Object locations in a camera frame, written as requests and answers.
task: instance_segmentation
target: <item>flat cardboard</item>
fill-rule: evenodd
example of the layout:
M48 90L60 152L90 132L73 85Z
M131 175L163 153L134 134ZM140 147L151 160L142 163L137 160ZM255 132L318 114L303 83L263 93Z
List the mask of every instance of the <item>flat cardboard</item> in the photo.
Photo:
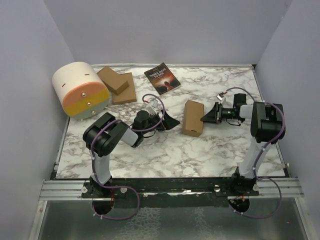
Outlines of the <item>flat cardboard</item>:
M136 89L135 89L132 73L131 72L124 73L124 74L120 74L120 76L129 83L129 87L127 87L119 95L112 93L113 104L118 105L118 104L127 104L127 103L136 102L137 96L136 96Z
M108 66L102 68L97 74L109 91L116 95L119 95L129 87L128 81Z
M199 137L204 128L204 123L200 120L204 116L205 105L188 100L184 105L184 117L182 124L182 134Z

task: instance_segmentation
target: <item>cardboard box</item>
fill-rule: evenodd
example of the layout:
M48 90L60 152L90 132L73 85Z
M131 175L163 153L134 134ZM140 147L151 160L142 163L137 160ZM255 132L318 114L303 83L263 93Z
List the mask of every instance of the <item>cardboard box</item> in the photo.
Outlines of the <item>cardboard box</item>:
M129 87L128 81L108 66L102 68L97 74L109 91L116 95L119 95Z
M204 128L204 123L200 119L204 116L205 105L188 100L184 105L184 117L182 134L199 137Z
M119 95L112 93L113 104L118 105L118 104L136 102L137 96L136 96L136 89L135 89L132 73L131 72L124 73L124 74L120 74L120 76L123 77L123 79L125 79L129 83L129 87L127 87Z

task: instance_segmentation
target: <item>floor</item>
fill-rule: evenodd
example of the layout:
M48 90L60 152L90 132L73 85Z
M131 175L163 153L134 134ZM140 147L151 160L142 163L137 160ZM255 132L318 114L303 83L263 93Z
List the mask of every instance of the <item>floor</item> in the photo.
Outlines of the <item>floor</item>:
M205 123L200 137L181 134L184 106L187 100L204 104L204 113L212 109L216 95L230 87L248 90L261 100L251 66L243 67L169 67L181 87L161 96L170 116L181 124L176 128L157 132L153 137L132 148L120 142L110 155L110 171L114 178L181 178L229 177L244 159L250 145L250 120L240 127L226 122L219 125ZM157 94L144 72L151 67L114 68L118 73L132 73L137 102L122 105L110 104L105 111L83 121L70 119L56 174L57 179L88 178L91 160L82 135L99 116L109 112L128 125L137 111L143 109L142 96ZM226 107L231 107L233 94L228 92ZM284 176L276 146L267 153L259 176Z

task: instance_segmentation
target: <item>marble table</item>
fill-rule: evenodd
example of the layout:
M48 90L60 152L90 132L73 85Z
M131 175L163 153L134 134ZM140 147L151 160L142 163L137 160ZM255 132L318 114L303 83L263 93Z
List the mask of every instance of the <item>marble table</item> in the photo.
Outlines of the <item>marble table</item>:
M169 115L181 124L170 131L157 132L153 137L132 148L120 142L110 155L110 170L114 178L181 178L229 177L243 161L250 145L250 121L240 127L226 122L205 123L200 137L181 134L184 106L187 100L204 104L204 113L212 109L216 95L230 87L248 90L261 100L251 66L243 67L169 67L181 87L161 96ZM105 111L83 121L70 119L56 174L57 179L88 178L91 174L89 150L82 140L84 131L105 112L130 125L137 111L144 106L142 96L157 92L145 77L151 67L114 68L118 73L132 73L137 102L110 104ZM228 92L226 107L231 107L233 94ZM267 153L259 176L284 176L284 164L276 146Z

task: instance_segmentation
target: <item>gray wall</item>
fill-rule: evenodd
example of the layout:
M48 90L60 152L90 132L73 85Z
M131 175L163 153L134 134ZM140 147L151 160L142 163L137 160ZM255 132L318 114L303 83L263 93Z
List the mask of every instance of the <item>gray wall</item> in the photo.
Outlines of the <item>gray wall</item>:
M266 100L284 107L280 147L320 236L320 1L294 0L257 65Z
M0 239L27 239L66 116L52 88L73 61L41 0L1 1Z
M44 0L77 61L256 64L291 0Z

